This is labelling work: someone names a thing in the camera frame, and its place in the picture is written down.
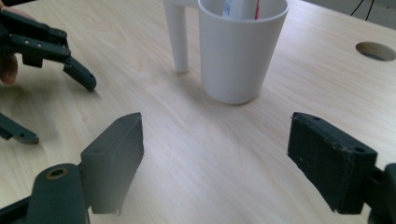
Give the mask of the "white cup with handle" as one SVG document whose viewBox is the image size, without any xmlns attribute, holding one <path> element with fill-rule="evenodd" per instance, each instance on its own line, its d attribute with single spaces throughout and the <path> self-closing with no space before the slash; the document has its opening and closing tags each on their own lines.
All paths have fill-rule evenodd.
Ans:
<svg viewBox="0 0 396 224">
<path fill-rule="evenodd" d="M 261 0 L 257 20 L 222 17 L 225 0 L 163 0 L 175 69 L 189 70 L 185 9 L 199 10 L 201 79 L 204 91 L 229 105 L 259 95 L 290 4 Z"/>
</svg>

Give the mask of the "white and blue toothpaste tube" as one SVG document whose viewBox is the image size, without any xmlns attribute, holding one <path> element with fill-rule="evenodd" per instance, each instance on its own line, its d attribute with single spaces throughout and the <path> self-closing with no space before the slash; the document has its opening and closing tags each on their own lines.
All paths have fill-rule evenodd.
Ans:
<svg viewBox="0 0 396 224">
<path fill-rule="evenodd" d="M 222 17 L 233 20 L 257 20 L 261 0 L 225 0 Z"/>
</svg>

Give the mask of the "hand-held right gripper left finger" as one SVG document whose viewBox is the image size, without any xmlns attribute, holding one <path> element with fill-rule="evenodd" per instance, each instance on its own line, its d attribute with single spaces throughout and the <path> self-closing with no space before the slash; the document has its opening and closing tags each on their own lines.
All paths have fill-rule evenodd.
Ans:
<svg viewBox="0 0 396 224">
<path fill-rule="evenodd" d="M 80 154 L 86 204 L 94 214 L 119 214 L 144 156 L 142 115 L 116 119 Z"/>
</svg>

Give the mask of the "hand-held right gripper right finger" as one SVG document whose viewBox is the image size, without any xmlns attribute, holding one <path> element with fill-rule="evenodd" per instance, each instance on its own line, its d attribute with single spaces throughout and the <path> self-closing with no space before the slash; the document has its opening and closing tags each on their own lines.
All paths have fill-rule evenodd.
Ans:
<svg viewBox="0 0 396 224">
<path fill-rule="evenodd" d="M 363 186 L 377 153 L 328 121 L 305 113 L 291 117 L 288 156 L 339 214 L 358 214 Z"/>
</svg>

